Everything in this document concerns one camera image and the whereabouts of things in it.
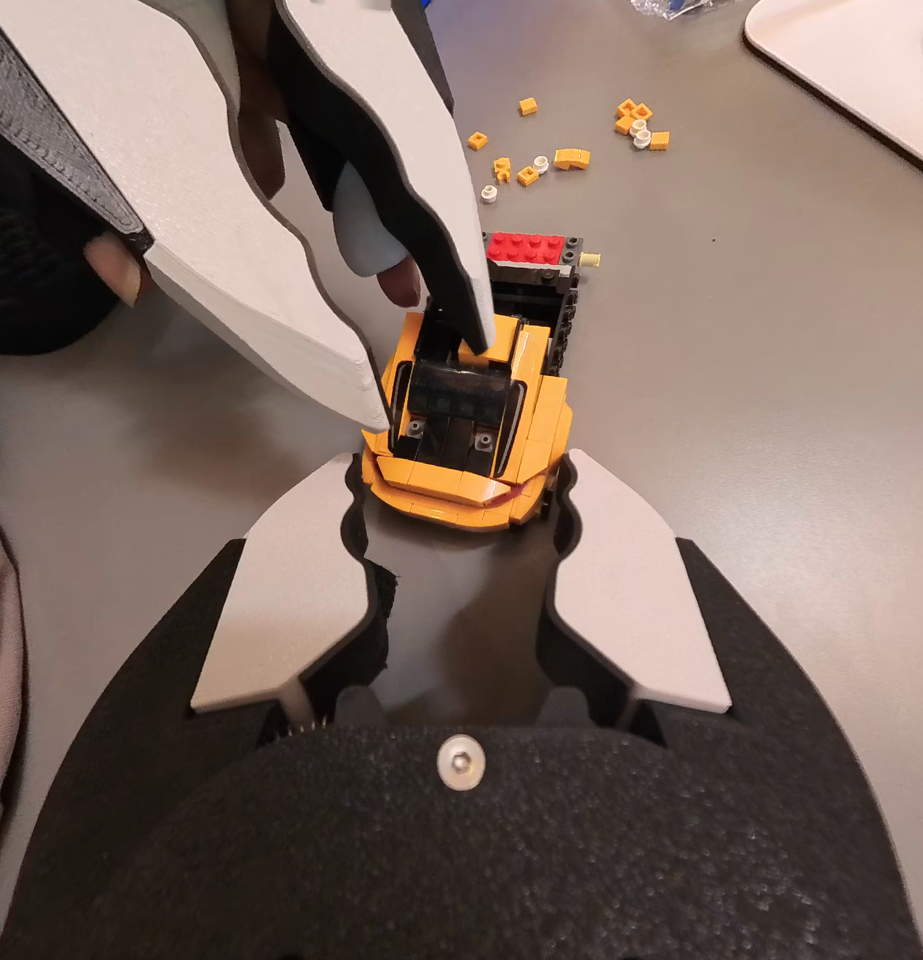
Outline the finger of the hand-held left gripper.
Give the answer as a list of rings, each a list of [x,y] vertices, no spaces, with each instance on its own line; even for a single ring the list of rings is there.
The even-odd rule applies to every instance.
[[[160,289],[275,381],[387,426],[370,352],[244,172],[227,92],[186,26],[145,2],[16,1],[2,30],[140,217]]]
[[[495,339],[487,256],[450,106],[392,2],[276,2],[270,74],[359,277],[412,258],[471,349]]]

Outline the scattered orange white lego pieces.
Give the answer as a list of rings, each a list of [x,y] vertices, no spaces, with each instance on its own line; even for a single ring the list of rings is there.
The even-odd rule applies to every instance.
[[[636,151],[667,151],[671,144],[671,132],[653,128],[651,122],[654,115],[646,102],[626,98],[615,109],[613,131],[629,141]],[[556,149],[551,158],[540,154],[518,171],[510,157],[500,156],[492,162],[491,181],[480,189],[479,200],[483,205],[491,205],[498,200],[500,186],[516,183],[528,188],[552,171],[586,172],[590,163],[590,150],[582,148]]]

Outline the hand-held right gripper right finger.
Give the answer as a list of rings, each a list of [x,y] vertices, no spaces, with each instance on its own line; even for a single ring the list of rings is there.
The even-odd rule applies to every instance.
[[[586,452],[563,460],[540,664],[592,714],[643,701],[724,714],[727,683],[667,521]]]

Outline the white book stand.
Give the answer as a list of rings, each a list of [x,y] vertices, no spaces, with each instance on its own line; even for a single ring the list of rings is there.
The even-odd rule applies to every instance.
[[[923,1],[762,1],[743,36],[923,165]]]

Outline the orange black lego car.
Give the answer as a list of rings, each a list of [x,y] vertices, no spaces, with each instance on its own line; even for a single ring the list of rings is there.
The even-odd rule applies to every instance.
[[[564,354],[580,271],[577,235],[484,232],[495,340],[476,353],[429,296],[407,312],[385,366],[388,428],[362,431],[363,482],[397,512],[456,530],[546,517],[573,412]]]

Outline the person's left forearm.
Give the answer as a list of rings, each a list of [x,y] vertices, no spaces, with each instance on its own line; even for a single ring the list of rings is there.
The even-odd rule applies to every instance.
[[[103,230],[0,137],[0,355],[61,350],[108,317],[119,299],[84,257]]]

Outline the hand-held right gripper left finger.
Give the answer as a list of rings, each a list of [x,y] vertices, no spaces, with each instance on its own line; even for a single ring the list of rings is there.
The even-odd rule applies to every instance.
[[[340,693],[385,666],[388,634],[366,558],[365,491],[352,453],[325,462],[247,531],[191,708],[276,702],[333,714]]]

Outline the person's left hand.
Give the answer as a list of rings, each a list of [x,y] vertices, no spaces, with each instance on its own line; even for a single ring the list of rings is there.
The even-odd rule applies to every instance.
[[[238,137],[248,177],[265,198],[274,198],[285,183],[285,166],[277,124],[290,115],[268,68],[268,37],[274,2],[229,1],[225,4],[239,73]],[[382,266],[377,282],[396,306],[420,302],[420,273],[407,248],[384,227],[363,179],[344,164],[329,201],[335,242],[349,269],[366,277]],[[134,306],[152,283],[146,268],[115,235],[89,241],[84,257],[96,275],[125,304]]]

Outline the clear bag of dark pieces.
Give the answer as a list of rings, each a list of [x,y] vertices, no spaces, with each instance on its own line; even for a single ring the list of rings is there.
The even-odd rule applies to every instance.
[[[637,13],[672,22],[678,18],[706,14],[736,1],[630,1]]]

